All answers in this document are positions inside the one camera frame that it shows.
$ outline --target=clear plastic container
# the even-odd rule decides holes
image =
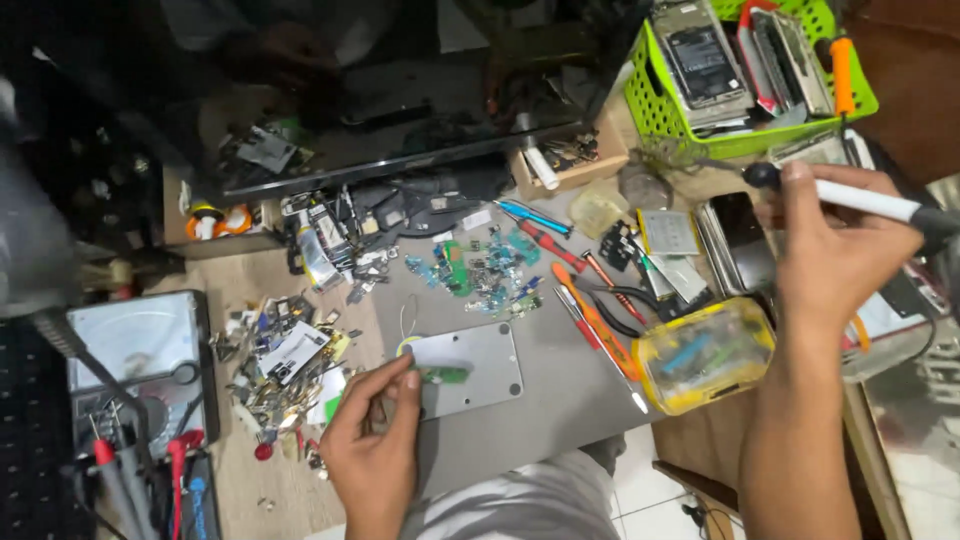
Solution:
[[[599,181],[588,185],[570,202],[566,213],[581,233],[600,239],[619,219],[627,215],[630,204],[616,189],[616,182]]]
[[[749,298],[731,298],[646,332],[634,341],[647,398],[666,414],[753,387],[767,371],[775,336]]]

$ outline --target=white wire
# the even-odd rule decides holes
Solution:
[[[407,308],[407,303],[410,302],[410,299],[414,299],[414,322],[410,325],[410,331],[403,331],[403,310]],[[414,328],[417,327],[417,312],[420,311],[420,304],[417,302],[417,295],[410,293],[407,296],[407,299],[403,301],[403,306],[400,306],[400,338],[406,339],[408,335],[413,335]]]

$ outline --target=smartphone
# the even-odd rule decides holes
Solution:
[[[754,215],[754,204],[744,191],[718,195],[709,200],[733,268],[747,292],[760,290],[774,282],[777,261],[767,236]]]

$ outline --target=green plastic basket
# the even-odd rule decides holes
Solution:
[[[739,20],[743,0],[712,0],[713,8],[721,20]],[[821,37],[834,37],[833,12],[825,0],[783,0],[780,9],[798,18],[804,24],[804,32],[811,43]],[[630,112],[641,135],[655,134],[686,137],[707,146],[709,156],[716,160],[746,156],[764,152],[767,148],[837,129],[840,118],[827,118],[807,122],[801,126],[764,130],[744,135],[718,136],[701,139],[690,130],[681,106],[677,101],[677,89],[669,76],[663,53],[657,44],[648,20],[640,30],[634,54],[636,71],[628,79],[624,90]],[[873,114],[879,103],[867,83],[856,51],[851,51],[851,83],[856,111],[850,120]],[[833,93],[833,75],[826,73],[827,85]]]

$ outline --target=red screwdriver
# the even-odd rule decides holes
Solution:
[[[516,221],[516,226],[521,231],[530,234],[534,241],[537,242],[537,245],[568,262],[570,266],[573,266],[573,269],[576,270],[578,274],[587,269],[587,262],[585,260],[577,258],[577,256],[565,250],[563,246],[553,240],[553,236],[541,231],[540,229],[537,229],[532,223],[525,219],[519,219],[507,212],[503,213],[506,213],[511,219]]]

